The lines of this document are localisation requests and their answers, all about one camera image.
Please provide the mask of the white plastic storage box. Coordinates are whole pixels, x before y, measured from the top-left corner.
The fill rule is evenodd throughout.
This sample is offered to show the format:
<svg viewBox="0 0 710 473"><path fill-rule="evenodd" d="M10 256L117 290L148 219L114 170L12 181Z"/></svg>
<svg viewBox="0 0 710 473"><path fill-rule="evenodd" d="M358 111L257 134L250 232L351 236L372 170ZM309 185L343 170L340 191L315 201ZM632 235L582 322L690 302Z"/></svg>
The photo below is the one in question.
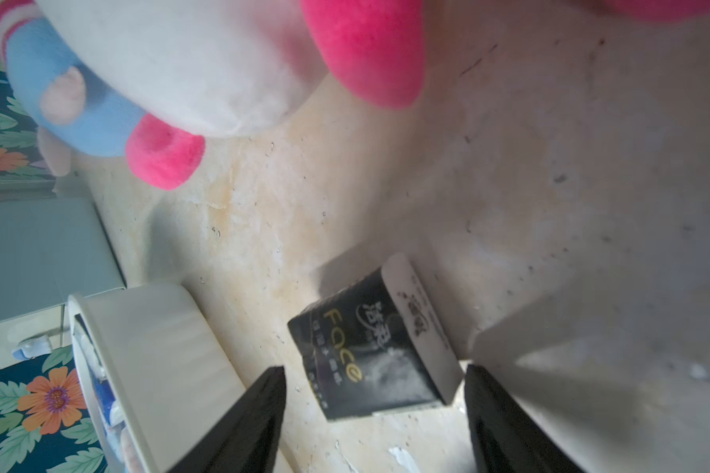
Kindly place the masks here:
<svg viewBox="0 0 710 473"><path fill-rule="evenodd" d="M90 335L148 472L167 472L246 386L191 294L151 284L67 302Z"/></svg>

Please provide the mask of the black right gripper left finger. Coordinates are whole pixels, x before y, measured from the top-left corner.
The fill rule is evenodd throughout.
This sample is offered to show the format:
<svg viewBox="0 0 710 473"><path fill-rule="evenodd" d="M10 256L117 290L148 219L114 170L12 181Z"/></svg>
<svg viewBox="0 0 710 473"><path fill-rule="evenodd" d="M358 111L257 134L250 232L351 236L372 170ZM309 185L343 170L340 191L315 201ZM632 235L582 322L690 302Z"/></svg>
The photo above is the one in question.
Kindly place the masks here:
<svg viewBox="0 0 710 473"><path fill-rule="evenodd" d="M171 471L271 472L286 398L284 368L268 368Z"/></svg>

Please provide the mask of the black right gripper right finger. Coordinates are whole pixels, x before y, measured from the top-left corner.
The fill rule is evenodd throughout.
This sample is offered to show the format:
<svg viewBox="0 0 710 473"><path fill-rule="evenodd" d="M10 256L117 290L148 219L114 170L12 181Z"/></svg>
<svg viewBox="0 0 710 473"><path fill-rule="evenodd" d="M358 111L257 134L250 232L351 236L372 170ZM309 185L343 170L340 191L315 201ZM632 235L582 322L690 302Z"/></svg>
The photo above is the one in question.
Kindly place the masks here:
<svg viewBox="0 0 710 473"><path fill-rule="evenodd" d="M486 369L465 372L465 406L479 472L580 472Z"/></svg>

